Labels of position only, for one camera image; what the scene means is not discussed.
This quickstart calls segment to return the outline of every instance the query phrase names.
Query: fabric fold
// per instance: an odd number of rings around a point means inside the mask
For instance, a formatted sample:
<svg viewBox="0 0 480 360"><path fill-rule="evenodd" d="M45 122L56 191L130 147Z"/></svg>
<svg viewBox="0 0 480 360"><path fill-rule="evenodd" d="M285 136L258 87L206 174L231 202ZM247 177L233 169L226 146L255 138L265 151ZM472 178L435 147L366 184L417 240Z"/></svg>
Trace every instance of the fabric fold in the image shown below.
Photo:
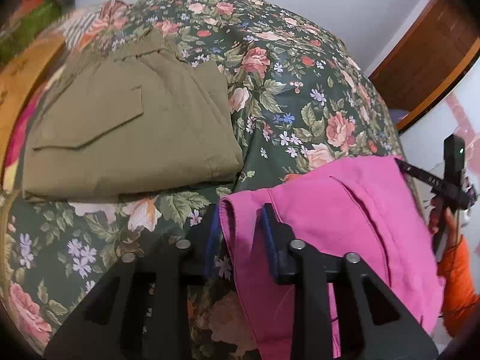
<svg viewBox="0 0 480 360"><path fill-rule="evenodd" d="M278 220L319 251L354 251L393 290L427 332L443 300L431 235L394 157L343 158L271 189L220 200L220 223L234 267L238 297L264 360L289 359L294 288L268 271L259 211L272 203ZM335 300L330 293L332 320ZM333 353L340 355L338 323Z"/></svg>

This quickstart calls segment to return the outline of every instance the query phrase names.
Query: floral bedspread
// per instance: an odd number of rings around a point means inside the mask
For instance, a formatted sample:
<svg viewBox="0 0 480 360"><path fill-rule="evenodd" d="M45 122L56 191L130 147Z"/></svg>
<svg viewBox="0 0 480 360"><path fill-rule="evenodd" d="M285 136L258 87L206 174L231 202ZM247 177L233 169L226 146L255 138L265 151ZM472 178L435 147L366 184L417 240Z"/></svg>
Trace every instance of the floral bedspread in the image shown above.
<svg viewBox="0 0 480 360"><path fill-rule="evenodd" d="M148 253L146 232L174 242L222 195L273 187L343 156L402 154L383 100L345 45L304 17L264 0L140 0L95 29L88 47L108 52L149 31L175 38L194 67L217 62L245 166L229 185L30 204L20 161L14 190L0 195L0 298L39 353L119 256ZM215 278L189 289L193 356L258 359L224 243L214 264Z"/></svg>

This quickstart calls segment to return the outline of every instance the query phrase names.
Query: pink garment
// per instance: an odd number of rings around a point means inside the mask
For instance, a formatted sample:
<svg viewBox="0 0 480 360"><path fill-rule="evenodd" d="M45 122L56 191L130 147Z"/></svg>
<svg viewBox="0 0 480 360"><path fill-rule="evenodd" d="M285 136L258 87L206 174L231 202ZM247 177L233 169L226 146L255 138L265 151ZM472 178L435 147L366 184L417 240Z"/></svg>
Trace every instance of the pink garment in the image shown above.
<svg viewBox="0 0 480 360"><path fill-rule="evenodd" d="M394 157L342 158L271 189L220 200L220 222L235 284L263 360L290 358L294 290L269 272L259 212L272 203L278 220L319 251L355 251L393 290L427 332L443 301L431 235ZM335 301L330 297L332 318ZM340 355L332 324L334 356Z"/></svg>

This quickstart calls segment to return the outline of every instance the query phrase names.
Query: red flower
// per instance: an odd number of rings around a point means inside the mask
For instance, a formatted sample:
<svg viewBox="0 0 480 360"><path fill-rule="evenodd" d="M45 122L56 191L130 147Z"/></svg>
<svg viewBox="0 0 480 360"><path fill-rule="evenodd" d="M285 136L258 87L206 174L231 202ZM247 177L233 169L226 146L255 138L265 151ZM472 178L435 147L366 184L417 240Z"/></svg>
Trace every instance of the red flower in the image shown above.
<svg viewBox="0 0 480 360"><path fill-rule="evenodd" d="M210 35L212 35L212 33L208 30L200 30L197 32L197 36L199 38L205 38L206 36L210 36Z"/></svg>
<svg viewBox="0 0 480 360"><path fill-rule="evenodd" d="M371 139L369 139L369 140L368 140L368 145L370 146L371 152L375 154L378 149L377 149L377 147L375 146L374 141L371 140Z"/></svg>
<svg viewBox="0 0 480 360"><path fill-rule="evenodd" d="M306 66L313 66L315 65L315 61L309 57L307 57L306 55L304 55L302 58L300 58L301 61L303 62L304 65Z"/></svg>
<svg viewBox="0 0 480 360"><path fill-rule="evenodd" d="M255 47L250 49L241 62L242 68L247 72L258 72L261 79L265 78L267 66L270 65L270 60L266 56L267 50Z"/></svg>

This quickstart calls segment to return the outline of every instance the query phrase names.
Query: green leaf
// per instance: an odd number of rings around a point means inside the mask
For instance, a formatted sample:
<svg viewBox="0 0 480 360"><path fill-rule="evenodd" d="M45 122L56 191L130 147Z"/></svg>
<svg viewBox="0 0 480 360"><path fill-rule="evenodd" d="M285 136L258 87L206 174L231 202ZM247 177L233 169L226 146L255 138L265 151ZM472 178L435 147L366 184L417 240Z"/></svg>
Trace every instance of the green leaf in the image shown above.
<svg viewBox="0 0 480 360"><path fill-rule="evenodd" d="M325 132L325 122L322 120L315 120L315 123L311 126L311 132L313 136L319 137Z"/></svg>
<svg viewBox="0 0 480 360"><path fill-rule="evenodd" d="M61 254L60 252L57 253L57 258L58 258L58 261L61 261L62 263L67 262L67 258L63 254Z"/></svg>
<svg viewBox="0 0 480 360"><path fill-rule="evenodd" d="M90 230L92 230L92 233L94 233L98 238L104 239L106 242L112 242L118 233L118 230L115 231L107 231L105 230L100 223L95 220L95 217L92 214L85 215L85 219L87 221L88 227L90 227Z"/></svg>
<svg viewBox="0 0 480 360"><path fill-rule="evenodd" d="M309 127L315 123L315 114L314 110L311 108L311 103L308 103L301 109L301 117Z"/></svg>
<svg viewBox="0 0 480 360"><path fill-rule="evenodd" d="M46 310L45 314L47 315L48 318L50 318L51 321L54 321L57 325L61 325L60 321L58 320L58 318L55 316L53 312L51 312L50 310Z"/></svg>
<svg viewBox="0 0 480 360"><path fill-rule="evenodd" d="M274 81L272 79L268 79L265 81L265 90L272 95L277 95L282 92L283 88L285 88L284 83Z"/></svg>
<svg viewBox="0 0 480 360"><path fill-rule="evenodd" d="M16 271L15 271L15 281L18 283L18 284L23 284L23 280L25 279L25 267L23 268L18 268Z"/></svg>
<svg viewBox="0 0 480 360"><path fill-rule="evenodd" d="M192 209L206 207L210 202L198 192L184 191L160 198L159 210L165 220L172 219L181 228Z"/></svg>
<svg viewBox="0 0 480 360"><path fill-rule="evenodd" d="M60 240L60 229L58 227L55 226L52 228L52 233L58 240Z"/></svg>
<svg viewBox="0 0 480 360"><path fill-rule="evenodd" d="M55 214L54 214L53 211L51 211L51 210L45 211L45 212L43 213L43 216L45 216L45 219L46 219L47 221L51 221L51 220L53 220L53 219L55 218Z"/></svg>
<svg viewBox="0 0 480 360"><path fill-rule="evenodd" d="M275 53L277 53L277 54L282 54L282 53L284 53L285 51L286 51L286 50L285 50L285 49L282 49L281 47L275 46L275 47L273 48L273 52L275 52Z"/></svg>
<svg viewBox="0 0 480 360"><path fill-rule="evenodd" d="M250 98L248 107L247 107L247 116L253 116L258 118L263 118L262 109L260 108L260 103L257 99L253 97Z"/></svg>
<svg viewBox="0 0 480 360"><path fill-rule="evenodd" d="M332 99L330 99L330 106L332 107L332 111L333 111L333 112L337 112L337 111L338 111L337 103L334 102Z"/></svg>
<svg viewBox="0 0 480 360"><path fill-rule="evenodd" d="M67 224L62 216L57 216L57 226L61 231L65 232Z"/></svg>
<svg viewBox="0 0 480 360"><path fill-rule="evenodd" d="M180 36L188 35L190 33L190 29L191 29L190 26L181 27L181 28L178 29L178 34Z"/></svg>
<svg viewBox="0 0 480 360"><path fill-rule="evenodd" d="M227 188L227 187L217 187L215 189L215 192L217 193L217 195L222 198L224 196L227 196L229 195L230 193L232 193L232 190L230 188Z"/></svg>
<svg viewBox="0 0 480 360"><path fill-rule="evenodd" d="M237 66L243 60L243 54L240 55L230 55L226 58L225 66L231 68Z"/></svg>
<svg viewBox="0 0 480 360"><path fill-rule="evenodd" d="M307 173L310 170L308 168L307 159L302 155L298 155L297 157L295 157L295 164L297 165L298 170L303 173Z"/></svg>
<svg viewBox="0 0 480 360"><path fill-rule="evenodd" d="M56 315L65 315L68 312L65 307L63 307L59 302L53 299L49 300L49 306Z"/></svg>
<svg viewBox="0 0 480 360"><path fill-rule="evenodd" d="M44 233L46 231L49 231L50 230L50 223L45 222L42 226L40 226L40 230Z"/></svg>
<svg viewBox="0 0 480 360"><path fill-rule="evenodd" d="M358 147L363 147L367 144L367 133L365 131L362 131L357 135L355 138L355 143L357 144Z"/></svg>
<svg viewBox="0 0 480 360"><path fill-rule="evenodd" d="M198 38L196 36L192 36L192 35L183 35L181 39L184 42L194 42L194 41L198 40Z"/></svg>
<svg viewBox="0 0 480 360"><path fill-rule="evenodd" d="M53 240L54 240L55 236L53 235L53 233L51 231L49 231L47 234L46 234L46 240L45 240L45 244L48 246L50 245Z"/></svg>
<svg viewBox="0 0 480 360"><path fill-rule="evenodd" d="M311 140L311 133L310 131L304 129L304 128L293 128L293 132L295 133L295 136L300 139L302 142L307 143L310 142Z"/></svg>
<svg viewBox="0 0 480 360"><path fill-rule="evenodd" d="M92 266L92 271L94 271L97 274L102 274L103 273L102 268L100 268L98 265Z"/></svg>
<svg viewBox="0 0 480 360"><path fill-rule="evenodd" d="M71 275L71 273L73 271L74 270L73 270L71 264L65 264L65 276L67 276L67 278Z"/></svg>
<svg viewBox="0 0 480 360"><path fill-rule="evenodd" d="M90 236L90 234L84 232L83 233L83 239L85 240L85 242L90 245L92 243L92 237Z"/></svg>
<svg viewBox="0 0 480 360"><path fill-rule="evenodd" d="M114 243L107 244L100 252L100 257L102 258L103 266L105 266L106 269L109 269L118 258L115 253Z"/></svg>
<svg viewBox="0 0 480 360"><path fill-rule="evenodd" d="M264 91L260 93L260 103L270 112L281 113L282 110L278 106L277 102L273 98L270 92Z"/></svg>
<svg viewBox="0 0 480 360"><path fill-rule="evenodd" d="M253 81L251 80L251 77L250 76L247 76L244 80L243 80L243 86L246 87L247 89L253 91L254 90L254 83Z"/></svg>
<svg viewBox="0 0 480 360"><path fill-rule="evenodd" d="M323 107L323 116L328 120L330 118L330 112L327 107Z"/></svg>
<svg viewBox="0 0 480 360"><path fill-rule="evenodd" d="M260 88L262 86L262 82L263 82L262 78L260 77L260 74L258 74L258 72L254 72L251 76L255 80L255 82L257 83L257 86Z"/></svg>
<svg viewBox="0 0 480 360"><path fill-rule="evenodd" d="M37 287L37 296L42 303L47 303L49 301L49 295L47 293L47 288L45 287L44 280L42 279Z"/></svg>

